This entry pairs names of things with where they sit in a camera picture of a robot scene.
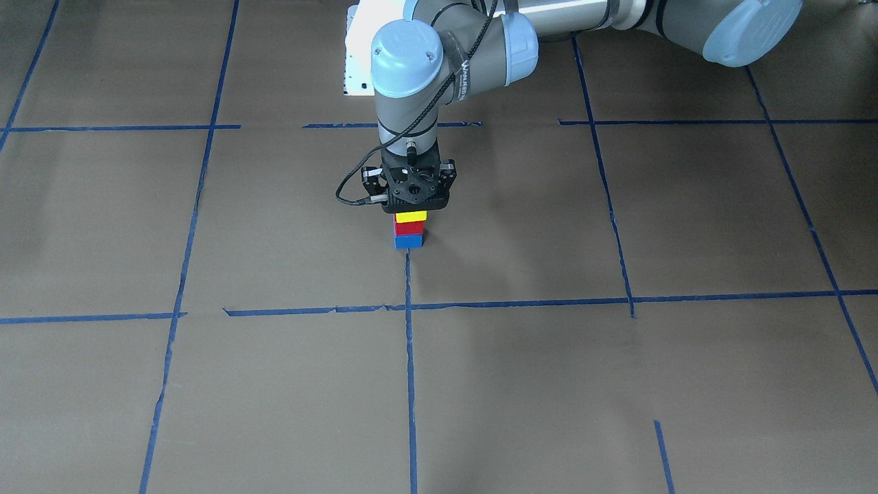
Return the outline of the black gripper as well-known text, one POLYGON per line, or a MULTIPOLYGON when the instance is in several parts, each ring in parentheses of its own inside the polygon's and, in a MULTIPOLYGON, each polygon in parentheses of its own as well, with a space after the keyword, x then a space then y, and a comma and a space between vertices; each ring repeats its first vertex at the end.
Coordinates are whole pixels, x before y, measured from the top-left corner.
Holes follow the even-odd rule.
POLYGON ((442 160, 438 150, 401 156, 381 151, 381 166, 364 166, 361 183, 373 204, 385 212, 417 212, 445 209, 457 166, 442 160))

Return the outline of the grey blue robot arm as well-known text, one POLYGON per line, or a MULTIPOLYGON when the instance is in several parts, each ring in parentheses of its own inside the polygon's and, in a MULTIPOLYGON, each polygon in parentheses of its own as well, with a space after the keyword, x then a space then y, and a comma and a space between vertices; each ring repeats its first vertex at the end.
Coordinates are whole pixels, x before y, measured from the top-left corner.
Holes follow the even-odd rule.
POLYGON ((444 209, 457 178, 438 113, 530 76, 544 37, 643 30, 742 67, 774 48, 800 1, 360 1, 348 9, 346 90, 375 97, 379 144, 360 160, 364 199, 386 213, 444 209), (379 154, 379 165, 367 158, 379 154))

